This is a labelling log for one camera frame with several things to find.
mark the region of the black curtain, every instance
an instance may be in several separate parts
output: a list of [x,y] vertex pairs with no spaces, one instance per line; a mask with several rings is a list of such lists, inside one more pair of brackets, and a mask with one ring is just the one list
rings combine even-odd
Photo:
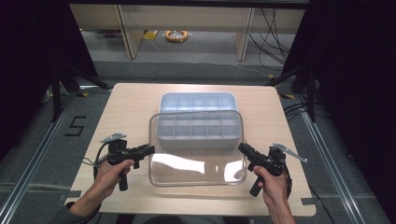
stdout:
[[97,74],[64,1],[2,1],[0,30],[1,160],[18,144],[59,62],[73,65],[90,76]]
[[391,223],[396,223],[395,12],[392,1],[355,2],[318,77],[328,111]]

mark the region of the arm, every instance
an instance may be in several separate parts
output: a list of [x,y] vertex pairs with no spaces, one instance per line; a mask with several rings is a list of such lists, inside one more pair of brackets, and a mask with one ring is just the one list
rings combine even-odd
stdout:
[[131,160],[114,166],[108,164],[107,161],[102,162],[97,177],[87,192],[75,203],[69,203],[64,207],[50,223],[74,223],[77,219],[84,221],[92,218],[91,214],[98,210],[102,201],[113,193],[114,188],[120,182],[120,173],[128,174],[133,164],[134,161]]
[[260,182],[259,187],[263,189],[262,197],[273,223],[294,224],[295,220],[291,214],[287,196],[286,175],[273,176],[260,166],[255,166],[253,169],[256,175],[264,178],[264,183]]

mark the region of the gray floor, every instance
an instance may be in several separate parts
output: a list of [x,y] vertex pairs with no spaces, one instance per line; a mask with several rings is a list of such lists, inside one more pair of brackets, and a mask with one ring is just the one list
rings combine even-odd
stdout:
[[[83,36],[92,59],[102,80],[109,84],[117,82],[159,82],[159,83],[208,83],[235,85],[264,85],[268,76],[279,76],[279,72],[261,66],[281,69],[281,63],[263,54],[259,57],[256,46],[249,41],[247,56],[243,62],[236,60],[232,34],[191,32],[183,43],[167,42],[163,32],[155,41],[143,41],[137,57],[129,60],[120,38],[104,38],[92,31],[84,31]],[[259,35],[253,35],[261,43]],[[280,42],[289,47],[293,35],[280,35]],[[281,57],[279,51],[267,47]],[[80,80],[81,85],[91,85]],[[298,103],[296,99],[284,97],[291,94],[292,78],[279,84],[277,90],[284,107]],[[40,162],[29,188],[10,223],[46,223],[64,204],[64,196],[73,184],[74,178],[85,153],[85,148],[100,119],[110,91],[89,89],[86,97],[72,97],[71,105],[57,128],[53,140],[42,162]],[[47,129],[50,127],[52,102],[44,103],[37,111],[30,128],[21,138],[21,143],[12,148],[0,164],[0,202],[4,203],[19,181],[30,159],[34,156]],[[338,135],[332,120],[321,105],[315,107],[317,122],[324,142],[331,152],[336,167],[342,174],[347,189],[353,195],[357,207],[366,223],[389,223],[374,194],[371,192],[359,168],[350,160],[347,148]],[[70,128],[75,116],[85,116],[75,124],[84,126],[80,136]],[[325,208],[335,223],[356,223],[351,221],[342,197],[335,187],[331,173],[318,152],[313,135],[307,128],[304,114],[297,112],[289,116],[289,126],[300,155],[309,159],[304,164],[308,183],[320,197],[317,213],[313,217],[297,217],[298,223],[331,223]],[[114,223],[116,214],[101,214],[92,223]],[[271,223],[268,217],[252,217],[254,223]]]

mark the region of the yellow object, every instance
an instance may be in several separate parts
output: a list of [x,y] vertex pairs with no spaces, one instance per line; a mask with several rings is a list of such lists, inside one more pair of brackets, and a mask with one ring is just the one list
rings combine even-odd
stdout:
[[290,100],[295,99],[293,94],[281,94],[281,95],[279,95],[279,97],[282,99],[290,99]]
[[157,36],[158,31],[147,31],[145,32],[145,34],[143,35],[143,39],[147,39],[147,40],[153,40],[155,39],[155,37]]

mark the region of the metal rail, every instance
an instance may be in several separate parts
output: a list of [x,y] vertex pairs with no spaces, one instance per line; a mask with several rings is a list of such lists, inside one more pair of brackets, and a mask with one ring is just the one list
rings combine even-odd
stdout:
[[[301,95],[296,95],[296,100],[298,103],[303,103],[304,99]],[[326,166],[327,171],[329,172],[330,178],[334,183],[335,189],[340,196],[341,202],[343,203],[346,212],[349,216],[349,219],[352,223],[366,223],[364,217],[361,214],[361,210],[358,207],[355,199],[350,192],[347,183],[345,182],[344,178],[342,177],[340,171],[337,168],[337,165],[332,158],[332,154],[330,153],[329,149],[326,146],[325,141],[323,140],[318,126],[315,122],[312,122],[307,113],[303,113],[303,118],[305,121],[306,126],[308,127],[309,132],[312,135],[312,138],[315,141],[317,146],[318,152],[323,159],[323,162]]]
[[34,177],[35,172],[37,171],[39,165],[43,161],[44,156],[49,149],[50,143],[52,142],[54,135],[57,133],[59,126],[62,124],[67,109],[76,98],[76,96],[76,93],[68,93],[64,101],[64,110],[61,112],[59,117],[49,126],[49,129],[44,135],[44,138],[41,140],[40,145],[35,151],[32,159],[30,159],[28,165],[23,171],[23,174],[21,175],[19,181],[17,182],[11,193],[8,195],[6,202],[3,203],[0,209],[0,221],[2,224],[9,223],[9,221],[14,216],[14,213],[17,210],[18,205],[23,198],[23,195],[29,187],[29,183]]

